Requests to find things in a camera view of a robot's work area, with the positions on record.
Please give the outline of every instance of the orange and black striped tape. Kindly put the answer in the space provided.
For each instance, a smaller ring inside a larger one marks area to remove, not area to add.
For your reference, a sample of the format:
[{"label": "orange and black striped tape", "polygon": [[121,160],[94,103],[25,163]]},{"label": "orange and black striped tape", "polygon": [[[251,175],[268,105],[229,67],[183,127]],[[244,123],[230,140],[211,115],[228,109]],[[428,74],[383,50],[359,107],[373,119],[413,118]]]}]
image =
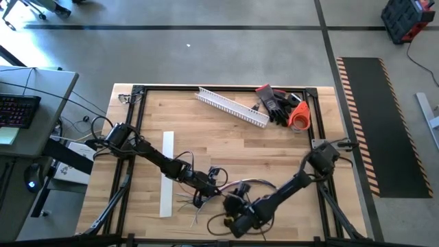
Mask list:
[{"label": "orange and black striped tape", "polygon": [[418,154],[418,151],[416,149],[416,145],[414,144],[412,135],[410,134],[409,128],[407,127],[407,122],[405,121],[405,118],[404,118],[404,115],[403,115],[403,111],[401,110],[401,106],[399,105],[398,99],[396,98],[396,94],[395,94],[395,91],[393,89],[393,85],[390,82],[389,73],[387,72],[387,69],[384,66],[383,60],[379,58],[379,62],[381,63],[381,68],[383,69],[385,79],[387,80],[387,83],[389,84],[390,92],[392,93],[393,100],[395,101],[395,105],[396,105],[396,108],[398,109],[399,116],[401,117],[401,120],[402,120],[402,122],[404,124],[404,128],[405,128],[405,131],[407,133],[407,136],[409,137],[410,143],[412,144],[414,155],[416,156],[416,160],[418,161],[419,170],[420,170],[420,172],[422,172],[423,178],[424,178],[424,181],[425,181],[425,185],[428,188],[428,194],[431,197],[433,197],[433,189],[431,188],[430,182],[428,181],[427,173],[425,172],[425,168],[424,168],[422,162],[420,161],[419,154]]},{"label": "orange and black striped tape", "polygon": [[369,187],[373,195],[379,196],[379,188],[377,176],[372,165],[372,159],[370,158],[368,144],[363,133],[361,121],[359,120],[359,114],[357,105],[355,104],[355,98],[352,94],[351,84],[349,82],[346,67],[342,58],[337,58],[338,71],[340,72],[340,78],[342,79],[342,86],[344,94],[346,95],[346,101],[348,102],[349,114],[351,115],[352,123],[354,125],[355,135],[359,143],[359,151],[363,160],[364,168],[366,169],[366,175],[368,177]]}]

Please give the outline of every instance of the white plastic strip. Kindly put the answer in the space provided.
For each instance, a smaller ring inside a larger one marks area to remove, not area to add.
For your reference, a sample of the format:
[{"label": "white plastic strip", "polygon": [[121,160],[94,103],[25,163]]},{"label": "white plastic strip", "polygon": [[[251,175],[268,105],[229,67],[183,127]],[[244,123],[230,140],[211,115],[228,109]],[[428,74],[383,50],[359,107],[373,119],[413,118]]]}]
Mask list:
[{"label": "white plastic strip", "polygon": [[[174,131],[163,133],[163,155],[174,158]],[[162,174],[160,188],[160,217],[172,216],[172,180]]]},{"label": "white plastic strip", "polygon": [[195,94],[195,97],[206,104],[210,104],[211,106],[223,110],[226,113],[230,113],[235,117],[243,119],[251,124],[261,128],[265,128],[267,126],[269,119],[267,115],[248,108],[247,106],[243,106],[226,97],[222,97],[221,95],[210,92],[202,87],[200,87],[200,92]]}]

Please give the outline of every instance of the gray desk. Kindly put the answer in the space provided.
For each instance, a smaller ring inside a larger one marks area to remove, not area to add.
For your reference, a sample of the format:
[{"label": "gray desk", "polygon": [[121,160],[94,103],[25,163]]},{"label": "gray desk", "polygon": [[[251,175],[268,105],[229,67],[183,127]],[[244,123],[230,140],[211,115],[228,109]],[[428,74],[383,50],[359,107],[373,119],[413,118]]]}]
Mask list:
[{"label": "gray desk", "polygon": [[[14,68],[20,67],[0,66],[0,71]],[[0,72],[0,82],[25,86],[29,72],[30,69],[2,71]],[[78,77],[79,75],[74,72],[35,69],[30,74],[27,86],[68,98]],[[23,93],[23,88],[0,84],[0,92],[21,94]],[[0,155],[39,157],[67,102],[65,99],[30,89],[26,89],[25,94],[41,97],[40,107],[29,129],[20,130],[12,145],[0,145]]]},{"label": "gray desk", "polygon": [[[16,68],[19,67],[0,66],[0,82],[24,86],[30,69],[1,71]],[[68,98],[77,79],[78,74],[74,72],[35,69],[29,77],[27,86]],[[23,88],[0,84],[0,92],[21,94]],[[30,89],[27,89],[25,94],[39,96],[41,101],[30,128],[20,130],[11,146],[0,145],[0,172],[3,171],[6,162],[11,164],[13,157],[18,157],[0,211],[0,242],[14,241],[20,233],[37,196],[36,193],[30,193],[26,189],[23,172],[27,166],[36,162],[43,165],[45,174],[47,173],[52,158],[41,157],[41,154],[67,102],[65,99]]]}]

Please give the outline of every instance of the orange object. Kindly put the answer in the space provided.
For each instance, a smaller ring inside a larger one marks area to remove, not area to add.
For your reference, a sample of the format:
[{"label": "orange object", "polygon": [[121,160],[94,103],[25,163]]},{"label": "orange object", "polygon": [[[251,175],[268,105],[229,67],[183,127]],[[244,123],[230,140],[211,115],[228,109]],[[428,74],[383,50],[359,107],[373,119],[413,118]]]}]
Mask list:
[{"label": "orange object", "polygon": [[288,127],[293,127],[295,130],[307,130],[311,126],[310,116],[308,104],[301,102],[289,116]]}]

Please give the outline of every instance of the wooden table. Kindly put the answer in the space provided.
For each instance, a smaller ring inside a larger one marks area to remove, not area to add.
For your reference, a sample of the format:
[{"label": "wooden table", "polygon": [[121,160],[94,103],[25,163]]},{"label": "wooden table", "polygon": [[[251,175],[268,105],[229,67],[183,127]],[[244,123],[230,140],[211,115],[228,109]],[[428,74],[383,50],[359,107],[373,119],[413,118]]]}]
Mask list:
[{"label": "wooden table", "polygon": [[[129,94],[132,84],[115,84],[107,117],[113,122],[124,122],[128,106],[117,99],[118,94]],[[320,107],[327,139],[345,137],[340,112],[332,87],[318,87]],[[219,93],[246,106],[257,101],[255,93]],[[104,126],[104,133],[110,130]],[[262,178],[281,186],[298,170],[302,157],[310,150],[306,132],[295,134],[288,128],[269,123],[261,129],[220,111],[194,97],[187,91],[149,91],[147,93],[141,134],[158,150],[162,149],[163,131],[174,131],[174,155],[185,150],[195,154],[195,169],[207,172],[210,166],[223,167],[228,171],[229,182],[243,178]],[[190,161],[190,156],[182,157]],[[93,166],[84,199],[77,232],[85,231],[108,204],[116,158],[99,157]],[[345,161],[338,161],[334,173],[335,188],[340,207],[357,230],[366,235],[364,219],[353,177],[353,169]],[[219,184],[224,177],[219,176]],[[206,223],[210,217],[223,212],[222,197],[214,198],[201,211],[198,223],[191,228],[196,208],[188,205],[181,196],[173,196],[172,217],[159,217],[161,173],[159,168],[144,158],[137,157],[130,189],[123,235],[134,233],[136,238],[148,239],[234,239],[232,235],[210,235]],[[182,185],[185,190],[193,190]],[[174,192],[184,193],[178,183]],[[270,193],[262,185],[255,185],[250,198]],[[115,232],[119,207],[115,209],[112,233]],[[331,232],[335,232],[332,213]],[[228,231],[222,218],[211,223],[216,233]],[[315,184],[302,189],[286,200],[276,211],[273,229],[265,234],[267,240],[312,241],[323,236],[318,197]],[[262,240],[261,235],[244,235],[241,239]]]}]

